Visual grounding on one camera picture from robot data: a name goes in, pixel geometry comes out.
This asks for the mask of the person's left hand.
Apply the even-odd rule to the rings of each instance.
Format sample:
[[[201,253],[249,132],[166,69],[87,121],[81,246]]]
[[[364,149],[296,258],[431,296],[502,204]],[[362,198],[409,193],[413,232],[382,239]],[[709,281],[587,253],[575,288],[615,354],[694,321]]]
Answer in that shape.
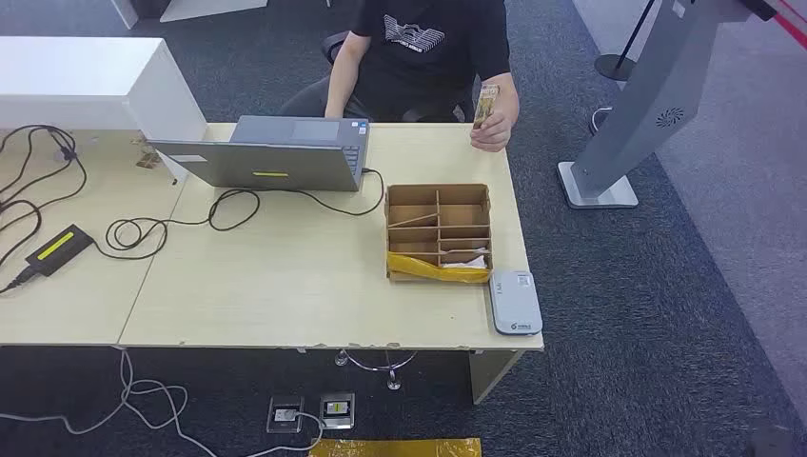
[[[520,103],[516,92],[501,92],[493,109],[478,129],[470,133],[471,145],[487,152],[500,152],[510,141],[512,128],[518,121]]]

